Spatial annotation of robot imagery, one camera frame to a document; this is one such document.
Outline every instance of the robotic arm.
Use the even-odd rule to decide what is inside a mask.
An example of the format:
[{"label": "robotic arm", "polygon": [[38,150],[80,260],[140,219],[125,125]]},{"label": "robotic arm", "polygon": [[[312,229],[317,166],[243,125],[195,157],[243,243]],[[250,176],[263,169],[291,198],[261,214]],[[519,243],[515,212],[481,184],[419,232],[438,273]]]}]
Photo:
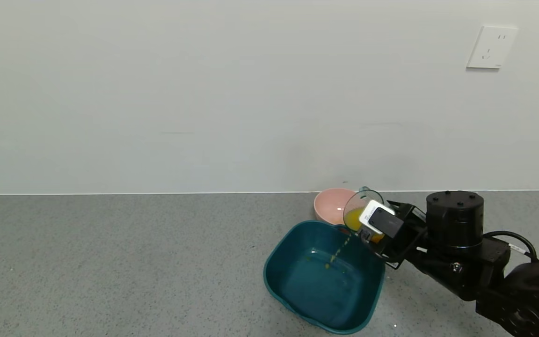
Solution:
[{"label": "robotic arm", "polygon": [[[395,215],[377,208],[357,235],[367,248],[398,269],[407,260],[500,324],[515,337],[539,337],[539,260],[532,244],[512,232],[483,233],[484,200],[464,190],[436,192],[423,213],[411,204],[389,201]],[[497,237],[512,236],[525,251]],[[511,250],[530,263],[504,276]]]}]

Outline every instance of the black cable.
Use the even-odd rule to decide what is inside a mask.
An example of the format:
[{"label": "black cable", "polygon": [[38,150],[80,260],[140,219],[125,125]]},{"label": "black cable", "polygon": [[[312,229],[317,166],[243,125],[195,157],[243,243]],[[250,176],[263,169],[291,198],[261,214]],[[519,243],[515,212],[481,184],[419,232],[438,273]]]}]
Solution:
[{"label": "black cable", "polygon": [[529,254],[525,253],[525,255],[531,259],[531,262],[539,263],[538,256],[535,252],[535,247],[533,247],[532,243],[528,239],[522,237],[521,235],[517,233],[509,232],[507,230],[496,230],[494,232],[484,234],[484,237],[495,237],[495,236],[509,236],[509,237],[514,237],[515,239],[518,239],[519,241],[521,241],[522,243],[524,243],[524,245],[528,247],[528,250],[530,251],[530,253]]}]

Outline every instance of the measuring cup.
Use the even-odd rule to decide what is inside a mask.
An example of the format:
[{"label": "measuring cup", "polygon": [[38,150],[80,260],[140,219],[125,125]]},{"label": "measuring cup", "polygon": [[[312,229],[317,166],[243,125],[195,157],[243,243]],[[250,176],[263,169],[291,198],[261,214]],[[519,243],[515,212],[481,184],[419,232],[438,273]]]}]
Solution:
[{"label": "measuring cup", "polygon": [[384,198],[376,190],[372,190],[367,186],[359,188],[359,192],[353,195],[346,203],[343,212],[344,224],[352,232],[357,232],[362,224],[359,221],[359,216],[370,201],[376,200],[379,203],[384,203]]}]

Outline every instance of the speckled countertop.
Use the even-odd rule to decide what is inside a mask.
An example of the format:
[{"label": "speckled countertop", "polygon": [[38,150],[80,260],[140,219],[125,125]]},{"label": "speckled countertop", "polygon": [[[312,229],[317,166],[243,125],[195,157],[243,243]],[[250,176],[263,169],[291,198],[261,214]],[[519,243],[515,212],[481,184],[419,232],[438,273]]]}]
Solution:
[{"label": "speckled countertop", "polygon": [[[423,207],[425,193],[387,194]],[[539,192],[484,192],[486,230],[539,254]],[[263,263],[314,194],[0,196],[0,337],[327,336],[265,290]],[[513,255],[511,265],[523,262]],[[405,263],[355,336],[500,337]]]}]

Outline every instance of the teal basin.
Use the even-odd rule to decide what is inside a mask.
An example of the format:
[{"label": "teal basin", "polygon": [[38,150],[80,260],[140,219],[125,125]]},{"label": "teal basin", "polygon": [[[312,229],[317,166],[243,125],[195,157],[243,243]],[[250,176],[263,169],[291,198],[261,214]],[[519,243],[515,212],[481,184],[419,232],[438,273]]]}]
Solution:
[{"label": "teal basin", "polygon": [[294,226],[263,269],[268,292],[302,319],[348,335],[370,321],[384,280],[384,263],[346,227],[309,220]]}]

